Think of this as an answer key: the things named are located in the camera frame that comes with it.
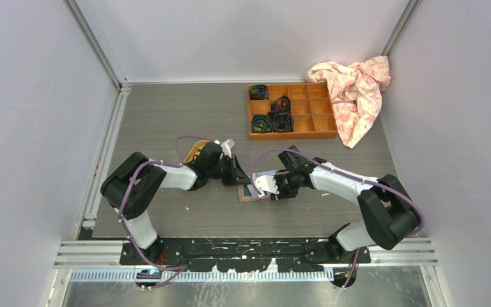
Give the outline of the yellow oval card tray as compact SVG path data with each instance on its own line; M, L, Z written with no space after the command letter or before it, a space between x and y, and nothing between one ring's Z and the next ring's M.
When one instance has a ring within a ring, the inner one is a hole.
M209 144L209 143L210 143L210 141L205 140L205 139L197 141L193 145L193 147L191 148L189 153L186 155L186 157L184 158L183 163L188 164L188 163L194 162L198 158L198 156L200 155L201 150L206 146L206 144Z

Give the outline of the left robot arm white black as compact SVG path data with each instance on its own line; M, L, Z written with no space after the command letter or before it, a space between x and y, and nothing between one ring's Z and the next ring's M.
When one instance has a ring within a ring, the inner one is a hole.
M156 161L134 152L103 181L100 193L136 243L138 259L153 264L160 258L160 237L148 216L148 206L160 188L196 191L211 179L220 180L225 186L251 183L231 151L233 145L231 139L200 139L180 164Z

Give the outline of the brown leather card holder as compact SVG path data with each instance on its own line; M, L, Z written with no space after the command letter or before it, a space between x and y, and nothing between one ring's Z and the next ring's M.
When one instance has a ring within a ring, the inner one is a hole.
M254 178L260 176L275 176L276 170L271 171L263 171L254 174ZM248 202L248 201L260 201L260 200L269 200L271 198L270 192L262 191L261 194L256 192L256 189L252 184L247 185L239 185L238 186L238 198L240 202Z

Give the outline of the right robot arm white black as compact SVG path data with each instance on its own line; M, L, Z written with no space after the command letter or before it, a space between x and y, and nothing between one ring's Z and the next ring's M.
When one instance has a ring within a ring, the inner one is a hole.
M341 227L329 236L333 260L346 262L368 246L393 249L423 227L423 215L394 175L362 177L324 159L307 158L295 146L278 155L284 171L277 173L277 198L294 198L303 187L335 194L359 207L362 221Z

